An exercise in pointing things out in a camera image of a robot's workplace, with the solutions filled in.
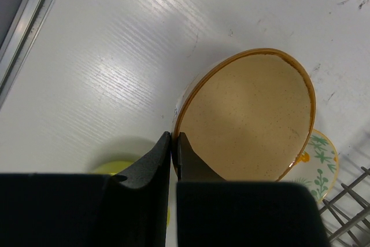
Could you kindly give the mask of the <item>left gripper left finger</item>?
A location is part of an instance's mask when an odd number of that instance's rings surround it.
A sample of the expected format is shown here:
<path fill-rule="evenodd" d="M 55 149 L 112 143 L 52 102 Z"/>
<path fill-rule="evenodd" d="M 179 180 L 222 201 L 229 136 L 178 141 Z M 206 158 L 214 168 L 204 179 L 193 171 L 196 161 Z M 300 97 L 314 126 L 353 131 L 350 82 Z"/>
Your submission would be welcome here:
<path fill-rule="evenodd" d="M 115 175 L 2 174 L 2 246 L 164 246 L 171 136 Z"/>

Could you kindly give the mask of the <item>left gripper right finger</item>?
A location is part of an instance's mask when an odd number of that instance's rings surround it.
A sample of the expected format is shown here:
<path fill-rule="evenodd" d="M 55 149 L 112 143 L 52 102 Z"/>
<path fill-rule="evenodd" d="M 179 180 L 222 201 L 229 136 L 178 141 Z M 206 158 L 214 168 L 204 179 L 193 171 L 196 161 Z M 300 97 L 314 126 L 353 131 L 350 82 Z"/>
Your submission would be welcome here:
<path fill-rule="evenodd" d="M 289 182 L 227 182 L 176 143 L 179 246 L 328 246 L 308 189 Z"/>

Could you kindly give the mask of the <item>tan ceramic bowl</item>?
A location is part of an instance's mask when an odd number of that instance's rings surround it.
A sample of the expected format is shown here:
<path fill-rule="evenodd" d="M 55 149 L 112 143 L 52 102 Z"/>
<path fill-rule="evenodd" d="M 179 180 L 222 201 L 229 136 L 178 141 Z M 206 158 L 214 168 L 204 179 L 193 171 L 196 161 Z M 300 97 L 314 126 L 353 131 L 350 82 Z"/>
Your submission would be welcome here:
<path fill-rule="evenodd" d="M 197 76 L 175 109 L 179 137 L 221 178 L 278 181 L 292 169 L 313 130 L 316 96 L 304 67 L 271 48 L 246 50 Z"/>

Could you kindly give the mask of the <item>white green leaf bowl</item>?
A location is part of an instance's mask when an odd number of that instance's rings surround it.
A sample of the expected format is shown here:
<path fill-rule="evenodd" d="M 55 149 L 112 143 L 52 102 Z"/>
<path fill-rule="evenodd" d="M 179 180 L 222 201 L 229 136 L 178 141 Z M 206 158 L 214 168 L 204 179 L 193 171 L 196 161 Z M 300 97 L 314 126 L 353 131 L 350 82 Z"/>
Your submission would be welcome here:
<path fill-rule="evenodd" d="M 316 202 L 320 202 L 334 186 L 338 172 L 335 146 L 326 135 L 314 129 L 298 162 L 282 181 L 305 186 Z"/>

